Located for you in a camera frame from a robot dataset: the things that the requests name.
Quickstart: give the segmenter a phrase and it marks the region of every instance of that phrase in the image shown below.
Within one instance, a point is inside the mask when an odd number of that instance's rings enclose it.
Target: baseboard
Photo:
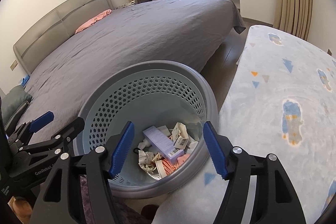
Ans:
[[[249,23],[258,24],[258,25],[265,25],[265,26],[273,28],[273,24],[262,22],[262,21],[259,21],[259,20],[246,18],[246,17],[243,17],[243,20],[246,21],[246,22],[249,22]]]

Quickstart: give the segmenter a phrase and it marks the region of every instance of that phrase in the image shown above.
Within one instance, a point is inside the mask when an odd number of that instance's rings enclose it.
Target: purple box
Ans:
[[[177,158],[184,155],[184,150],[175,148],[173,141],[166,137],[155,126],[147,128],[143,131],[143,134],[152,146],[156,147],[161,155],[171,164],[177,163]]]

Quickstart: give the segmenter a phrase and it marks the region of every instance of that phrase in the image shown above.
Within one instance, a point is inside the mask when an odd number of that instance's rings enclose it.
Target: cartoon print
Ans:
[[[280,37],[278,37],[276,34],[269,33],[268,37],[269,37],[269,40],[273,42],[275,45],[283,46],[283,44],[281,43]]]
[[[324,207],[323,207],[323,210],[321,213],[324,212],[324,210],[327,208],[327,206],[329,205],[329,203],[331,202],[331,200],[333,199],[334,195],[336,194],[336,180],[334,180],[332,183],[331,183],[331,186],[329,188],[329,192],[328,192],[328,197],[325,201],[325,204],[324,204]]]
[[[287,100],[283,104],[282,132],[283,138],[290,145],[296,146],[302,142],[300,127],[303,124],[299,103]]]
[[[331,89],[331,87],[330,87],[330,85],[329,85],[329,80],[328,80],[326,74],[324,73],[324,71],[318,69],[317,72],[318,72],[318,74],[319,74],[319,76],[320,76],[321,82],[322,82],[322,84],[324,85],[324,87],[325,87],[328,91],[331,92],[332,89]]]
[[[282,62],[283,62],[283,64],[286,66],[286,68],[288,69],[288,71],[290,72],[290,73],[292,73],[292,71],[293,71],[293,65],[292,65],[292,61],[289,61],[289,60],[287,60],[287,59],[282,59]]]
[[[335,73],[331,69],[329,69],[329,68],[327,68],[327,70],[330,72],[331,77],[334,78]]]

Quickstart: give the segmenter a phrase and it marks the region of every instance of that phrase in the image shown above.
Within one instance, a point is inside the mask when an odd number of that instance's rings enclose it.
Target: wooden floor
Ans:
[[[244,49],[248,29],[254,24],[245,22],[245,25],[246,30],[241,34],[231,30],[201,71],[201,75],[207,80],[216,97],[218,111],[220,111],[235,77],[236,62]]]

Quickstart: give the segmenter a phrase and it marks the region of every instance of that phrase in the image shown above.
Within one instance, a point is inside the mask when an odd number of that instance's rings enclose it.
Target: pink item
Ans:
[[[89,19],[87,22],[85,22],[84,24],[82,24],[75,32],[79,33],[85,29],[87,29],[88,27],[92,26],[93,24],[95,24],[97,21],[103,19],[104,17],[108,16],[110,13],[112,13],[111,9],[105,10],[103,12],[101,12],[99,15],[96,15],[95,17]]]
[[[183,156],[178,157],[177,158],[178,165],[181,166],[182,163],[184,163],[187,160],[187,158],[189,158],[189,156],[190,156],[190,154],[184,154]]]

